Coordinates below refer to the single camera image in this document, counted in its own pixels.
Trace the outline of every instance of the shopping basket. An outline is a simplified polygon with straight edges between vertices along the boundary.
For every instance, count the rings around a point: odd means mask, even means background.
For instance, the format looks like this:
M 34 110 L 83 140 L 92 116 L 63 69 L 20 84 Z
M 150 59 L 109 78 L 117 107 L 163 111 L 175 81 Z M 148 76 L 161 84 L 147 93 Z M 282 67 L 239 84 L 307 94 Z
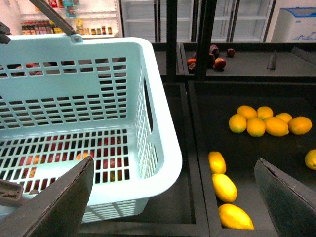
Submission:
M 10 38 L 0 45 L 0 179 L 32 198 L 91 155 L 83 223 L 139 214 L 172 186 L 182 156 L 148 41 Z

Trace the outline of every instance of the white wall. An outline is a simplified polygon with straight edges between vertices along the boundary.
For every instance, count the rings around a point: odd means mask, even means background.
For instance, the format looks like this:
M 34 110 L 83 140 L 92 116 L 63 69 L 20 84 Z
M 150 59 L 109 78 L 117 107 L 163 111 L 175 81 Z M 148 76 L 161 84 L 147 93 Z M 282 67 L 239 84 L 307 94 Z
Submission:
M 0 0 L 0 21 L 6 24 L 13 35 L 22 34 L 21 16 L 13 0 Z
M 273 30 L 276 26 L 280 8 L 285 7 L 316 7 L 316 0 L 276 0 L 276 6 L 272 15 L 266 42 L 271 42 Z

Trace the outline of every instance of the black tray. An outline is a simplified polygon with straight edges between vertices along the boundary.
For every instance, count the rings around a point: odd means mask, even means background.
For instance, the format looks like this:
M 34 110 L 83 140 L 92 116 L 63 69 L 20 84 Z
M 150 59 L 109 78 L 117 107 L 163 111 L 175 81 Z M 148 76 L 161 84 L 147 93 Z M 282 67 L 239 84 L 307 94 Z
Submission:
M 316 148 L 316 84 L 190 81 L 188 87 L 210 235 L 277 237 L 255 181 L 254 165 L 263 158 L 316 191 L 316 172 L 304 163 L 306 153 Z M 264 134 L 253 138 L 246 131 L 232 133 L 229 118 L 244 104 L 256 109 L 270 106 L 275 114 L 306 116 L 314 125 L 301 136 Z M 226 174 L 238 189 L 234 204 L 249 214 L 254 231 L 221 227 L 217 208 L 223 203 L 213 190 L 207 158 L 210 151 L 222 153 Z
M 197 154 L 184 84 L 164 85 L 183 156 L 176 183 L 149 198 L 137 216 L 82 224 L 79 237 L 209 236 Z
M 156 56 L 156 61 L 158 64 L 160 76 L 162 80 L 165 80 L 167 75 L 167 44 L 166 43 L 153 43 L 153 48 Z M 177 44 L 177 64 L 176 64 L 176 75 L 184 75 L 181 53 L 180 53 L 180 45 Z
M 223 71 L 207 69 L 206 80 L 219 81 L 276 81 L 316 82 L 316 65 L 292 52 L 294 47 L 312 50 L 316 43 L 217 43 L 220 57 L 227 63 Z M 228 48 L 234 48 L 233 58 L 226 55 Z M 196 52 L 195 43 L 180 44 L 185 75 L 189 74 L 186 61 Z M 270 56 L 276 50 L 276 69 L 267 69 Z

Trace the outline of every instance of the black display bin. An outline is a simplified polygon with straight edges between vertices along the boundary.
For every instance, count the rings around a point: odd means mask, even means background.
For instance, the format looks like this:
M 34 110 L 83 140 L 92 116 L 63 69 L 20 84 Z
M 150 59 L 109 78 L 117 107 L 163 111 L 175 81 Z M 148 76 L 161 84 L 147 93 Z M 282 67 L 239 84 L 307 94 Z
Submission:
M 160 76 L 163 82 L 166 80 L 167 75 L 167 44 L 166 43 L 152 43 L 156 56 Z M 177 64 L 176 64 L 176 76 L 184 75 L 182 58 L 180 53 L 180 45 L 177 43 Z
M 211 81 L 262 81 L 262 82 L 316 82 L 316 64 L 306 61 L 294 52 L 294 48 L 313 51 L 316 43 L 216 43 L 220 49 L 219 57 L 226 59 L 223 71 L 208 68 L 206 80 Z M 187 60 L 196 52 L 195 43 L 180 44 L 184 74 L 189 74 Z M 228 48 L 236 54 L 226 55 Z M 276 51 L 276 69 L 268 69 L 270 56 Z
M 179 178 L 166 192 L 151 197 L 141 214 L 82 224 L 78 237 L 209 236 L 185 86 L 170 83 L 164 89 L 183 156 Z
M 197 145 L 203 192 L 211 237 L 277 237 L 268 211 L 259 193 L 254 166 L 263 158 L 316 191 L 316 172 L 304 163 L 306 153 L 316 148 L 316 84 L 189 81 L 188 94 Z M 275 115 L 288 112 L 306 116 L 313 122 L 305 135 L 251 137 L 246 131 L 235 134 L 228 121 L 241 105 L 257 109 L 270 106 Z M 251 217 L 255 230 L 222 228 L 215 196 L 208 153 L 222 153 L 226 174 L 235 183 L 238 195 L 233 203 Z

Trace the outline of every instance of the basket slot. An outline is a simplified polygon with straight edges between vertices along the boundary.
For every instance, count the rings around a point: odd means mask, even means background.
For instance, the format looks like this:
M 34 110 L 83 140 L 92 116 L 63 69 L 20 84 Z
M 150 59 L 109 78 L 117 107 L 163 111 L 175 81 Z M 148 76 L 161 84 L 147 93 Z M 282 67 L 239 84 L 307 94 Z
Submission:
M 0 141 L 0 178 L 21 183 L 24 193 L 42 191 L 90 155 L 95 185 L 130 180 L 131 171 L 137 174 L 129 159 L 129 134 L 128 129 L 112 129 Z

